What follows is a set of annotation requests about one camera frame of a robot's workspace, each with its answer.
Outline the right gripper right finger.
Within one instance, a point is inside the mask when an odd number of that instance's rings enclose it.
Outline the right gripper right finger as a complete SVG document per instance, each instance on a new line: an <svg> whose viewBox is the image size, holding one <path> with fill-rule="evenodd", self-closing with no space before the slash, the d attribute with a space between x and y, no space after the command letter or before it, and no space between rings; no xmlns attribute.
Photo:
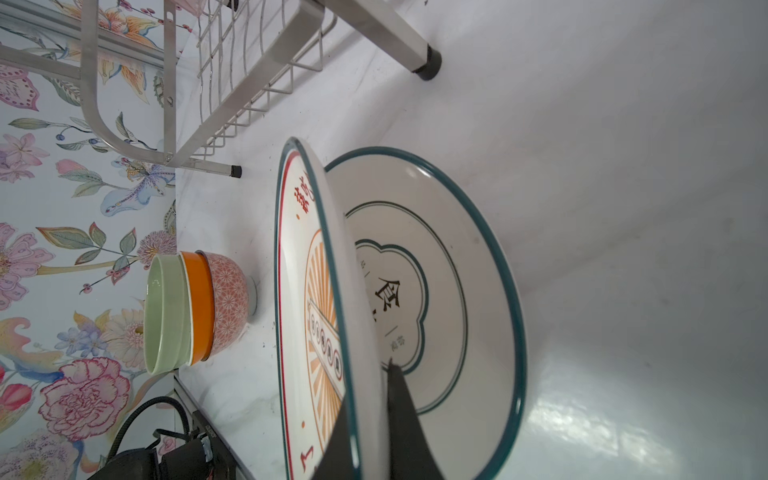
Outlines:
<svg viewBox="0 0 768 480"><path fill-rule="evenodd" d="M400 366L387 367L391 479L443 479L421 427Z"/></svg>

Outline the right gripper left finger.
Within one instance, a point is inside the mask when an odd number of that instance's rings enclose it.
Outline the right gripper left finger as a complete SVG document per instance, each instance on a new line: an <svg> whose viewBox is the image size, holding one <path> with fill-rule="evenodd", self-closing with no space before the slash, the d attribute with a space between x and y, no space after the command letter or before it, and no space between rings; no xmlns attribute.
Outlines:
<svg viewBox="0 0 768 480"><path fill-rule="evenodd" d="M315 469L313 480L353 480L348 401L344 399L325 453Z"/></svg>

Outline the patterned plate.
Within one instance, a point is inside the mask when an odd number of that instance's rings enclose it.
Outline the patterned plate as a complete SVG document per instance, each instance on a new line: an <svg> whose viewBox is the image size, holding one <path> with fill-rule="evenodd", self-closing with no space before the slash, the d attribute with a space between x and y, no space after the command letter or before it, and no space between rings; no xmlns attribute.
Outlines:
<svg viewBox="0 0 768 480"><path fill-rule="evenodd" d="M356 249L323 165L284 145L275 199L274 298L284 458L310 479L333 446L333 479L390 475L386 381Z"/></svg>

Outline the white plate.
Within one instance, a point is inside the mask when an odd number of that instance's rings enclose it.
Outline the white plate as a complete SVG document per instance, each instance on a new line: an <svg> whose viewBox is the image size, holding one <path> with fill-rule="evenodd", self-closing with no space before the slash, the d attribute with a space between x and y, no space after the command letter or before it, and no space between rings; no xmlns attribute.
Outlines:
<svg viewBox="0 0 768 480"><path fill-rule="evenodd" d="M383 364L404 374L447 479L492 479L520 428L527 351L518 291L488 222L438 167L365 147L326 167Z"/></svg>

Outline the red patterned bowl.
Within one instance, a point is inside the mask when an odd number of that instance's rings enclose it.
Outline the red patterned bowl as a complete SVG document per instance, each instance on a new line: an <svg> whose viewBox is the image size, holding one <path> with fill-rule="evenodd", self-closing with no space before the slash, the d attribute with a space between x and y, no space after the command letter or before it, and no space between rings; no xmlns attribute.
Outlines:
<svg viewBox="0 0 768 480"><path fill-rule="evenodd" d="M257 305L256 285L230 258L201 251L211 276L214 298L213 357L237 341Z"/></svg>

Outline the orange bowl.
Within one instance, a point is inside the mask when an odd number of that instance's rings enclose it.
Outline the orange bowl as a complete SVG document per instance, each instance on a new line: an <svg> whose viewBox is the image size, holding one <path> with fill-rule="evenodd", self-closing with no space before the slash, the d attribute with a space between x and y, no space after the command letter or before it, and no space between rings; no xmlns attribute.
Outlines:
<svg viewBox="0 0 768 480"><path fill-rule="evenodd" d="M213 346L215 322L214 292L210 269L204 255L180 252L187 281L190 307L191 357L189 365L206 360Z"/></svg>

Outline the pale green bowl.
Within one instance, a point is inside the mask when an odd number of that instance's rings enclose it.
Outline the pale green bowl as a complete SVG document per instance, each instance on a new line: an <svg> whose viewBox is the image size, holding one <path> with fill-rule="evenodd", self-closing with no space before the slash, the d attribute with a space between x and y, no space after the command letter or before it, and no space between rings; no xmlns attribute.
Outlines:
<svg viewBox="0 0 768 480"><path fill-rule="evenodd" d="M191 301L185 266L179 254L158 255L151 262L143 332L145 366L150 375L190 364Z"/></svg>

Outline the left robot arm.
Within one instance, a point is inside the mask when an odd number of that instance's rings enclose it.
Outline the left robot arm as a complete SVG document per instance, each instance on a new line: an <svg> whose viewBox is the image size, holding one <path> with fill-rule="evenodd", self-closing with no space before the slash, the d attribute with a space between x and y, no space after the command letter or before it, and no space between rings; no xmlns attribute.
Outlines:
<svg viewBox="0 0 768 480"><path fill-rule="evenodd" d="M118 453L90 479L238 479L237 470L224 443L203 433L162 456L154 448Z"/></svg>

